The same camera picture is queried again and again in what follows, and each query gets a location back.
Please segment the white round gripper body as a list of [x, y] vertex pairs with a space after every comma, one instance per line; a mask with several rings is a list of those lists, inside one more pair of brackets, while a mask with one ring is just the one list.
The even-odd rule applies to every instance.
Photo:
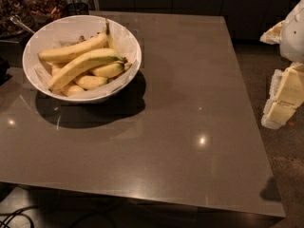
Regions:
[[292, 62], [304, 62], [304, 0], [298, 2], [283, 22], [280, 54]]

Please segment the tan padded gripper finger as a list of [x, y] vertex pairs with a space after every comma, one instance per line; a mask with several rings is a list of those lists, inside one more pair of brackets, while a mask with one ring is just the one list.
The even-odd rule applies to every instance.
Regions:
[[269, 28], [266, 32], [264, 32], [260, 41], [265, 44], [275, 45], [280, 43], [281, 30], [283, 26], [283, 21], [278, 22], [273, 27]]
[[304, 64], [293, 62], [284, 71], [276, 69], [261, 124], [270, 129], [285, 125], [304, 103]]

